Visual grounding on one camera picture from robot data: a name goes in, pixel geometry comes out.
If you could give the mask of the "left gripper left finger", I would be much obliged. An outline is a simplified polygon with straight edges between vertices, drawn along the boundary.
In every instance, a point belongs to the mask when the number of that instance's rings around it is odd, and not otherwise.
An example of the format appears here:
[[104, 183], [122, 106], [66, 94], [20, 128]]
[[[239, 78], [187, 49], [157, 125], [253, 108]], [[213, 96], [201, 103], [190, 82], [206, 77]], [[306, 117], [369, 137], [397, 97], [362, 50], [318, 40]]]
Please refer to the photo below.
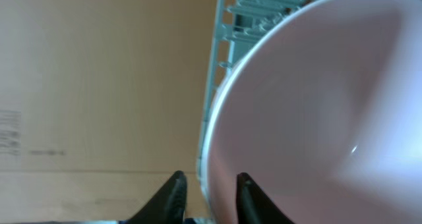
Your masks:
[[182, 224], [187, 205], [187, 178], [176, 171], [127, 224]]

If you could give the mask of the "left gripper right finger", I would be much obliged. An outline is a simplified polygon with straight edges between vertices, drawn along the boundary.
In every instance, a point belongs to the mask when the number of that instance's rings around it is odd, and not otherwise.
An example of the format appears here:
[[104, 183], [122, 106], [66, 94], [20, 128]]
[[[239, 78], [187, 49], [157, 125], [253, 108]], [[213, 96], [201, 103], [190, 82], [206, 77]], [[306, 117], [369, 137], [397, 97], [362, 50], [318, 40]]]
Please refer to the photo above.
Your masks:
[[237, 175], [238, 224], [293, 224], [248, 173]]

